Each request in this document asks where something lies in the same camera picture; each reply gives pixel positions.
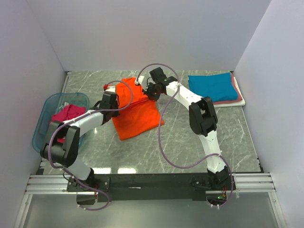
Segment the orange t shirt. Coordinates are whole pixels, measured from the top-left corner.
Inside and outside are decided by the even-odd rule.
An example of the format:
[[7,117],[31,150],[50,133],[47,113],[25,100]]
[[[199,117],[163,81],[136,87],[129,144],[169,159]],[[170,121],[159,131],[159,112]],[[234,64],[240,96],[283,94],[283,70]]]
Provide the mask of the orange t shirt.
[[116,93],[119,108],[125,107],[132,100],[127,108],[112,118],[121,141],[158,127],[161,115],[156,102],[143,94],[142,87],[135,84],[134,77],[123,78],[122,82],[116,85]]

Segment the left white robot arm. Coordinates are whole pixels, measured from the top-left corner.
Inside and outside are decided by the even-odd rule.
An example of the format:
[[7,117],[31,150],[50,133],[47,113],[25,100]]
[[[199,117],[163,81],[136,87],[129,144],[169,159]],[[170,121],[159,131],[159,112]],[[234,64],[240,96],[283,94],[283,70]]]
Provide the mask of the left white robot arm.
[[106,91],[102,100],[92,109],[68,122],[52,121],[48,127],[40,156],[52,160],[55,166],[65,168],[78,179],[78,185],[85,191],[97,188],[98,182],[92,168],[78,158],[80,138],[88,131],[101,126],[119,115],[118,95]]

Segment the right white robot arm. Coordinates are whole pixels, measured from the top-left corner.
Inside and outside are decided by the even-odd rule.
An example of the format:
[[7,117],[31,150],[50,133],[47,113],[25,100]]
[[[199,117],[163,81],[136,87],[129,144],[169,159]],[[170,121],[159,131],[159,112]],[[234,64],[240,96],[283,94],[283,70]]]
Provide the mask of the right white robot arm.
[[201,97],[180,83],[178,75],[167,77],[161,67],[149,72],[149,76],[138,74],[137,86],[150,100],[157,101],[161,94],[176,100],[187,108],[191,130],[199,137],[207,162],[207,183],[199,181],[196,185],[210,190],[222,190],[225,185],[233,184],[229,165],[222,157],[217,138],[218,118],[210,97]]

